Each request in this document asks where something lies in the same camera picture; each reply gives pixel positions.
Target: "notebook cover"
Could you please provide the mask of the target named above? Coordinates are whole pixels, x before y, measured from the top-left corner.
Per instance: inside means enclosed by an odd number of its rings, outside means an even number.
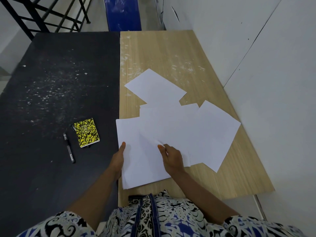
[[[74,123],[80,147],[100,141],[93,118]]]

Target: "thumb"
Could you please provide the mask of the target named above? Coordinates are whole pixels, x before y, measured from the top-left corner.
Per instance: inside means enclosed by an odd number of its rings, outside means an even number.
[[[164,160],[167,159],[168,156],[167,156],[165,147],[163,147],[162,145],[158,145],[158,149],[160,151],[160,154],[161,154],[162,158]]]
[[[124,152],[124,150],[125,150],[125,147],[126,147],[126,143],[125,143],[125,142],[122,142],[122,144],[121,144],[121,146],[120,146],[118,152],[123,154],[123,152]]]

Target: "patterned shirt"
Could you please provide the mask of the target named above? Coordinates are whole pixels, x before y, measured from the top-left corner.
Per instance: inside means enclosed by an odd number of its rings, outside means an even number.
[[[18,237],[90,237],[95,231],[80,216],[63,211]],[[223,225],[208,223],[202,212],[186,198],[174,199],[167,191],[157,195],[129,197],[129,205],[114,210],[99,234],[106,236],[305,236],[293,226],[254,217],[233,216]]]

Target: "light wood tabletop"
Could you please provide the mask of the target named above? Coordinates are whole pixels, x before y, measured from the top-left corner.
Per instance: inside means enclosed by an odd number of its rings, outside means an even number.
[[[187,92],[181,105],[201,106],[207,100],[239,120],[193,31],[121,32],[120,119],[139,116],[139,106],[145,102],[124,85],[148,68]],[[217,173],[204,164],[186,167],[186,171],[219,199],[274,191],[242,125]],[[173,197],[184,197],[171,178],[128,190],[123,190],[120,179],[118,205],[128,205],[129,195],[156,194],[164,189]]]

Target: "black tabletop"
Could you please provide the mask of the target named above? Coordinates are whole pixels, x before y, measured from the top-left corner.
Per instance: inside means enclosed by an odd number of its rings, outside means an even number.
[[[39,33],[0,96],[0,229],[14,236],[65,210],[118,150],[119,33]],[[69,125],[93,118],[80,148]],[[63,132],[76,163],[70,160]],[[106,218],[117,207],[113,186]]]

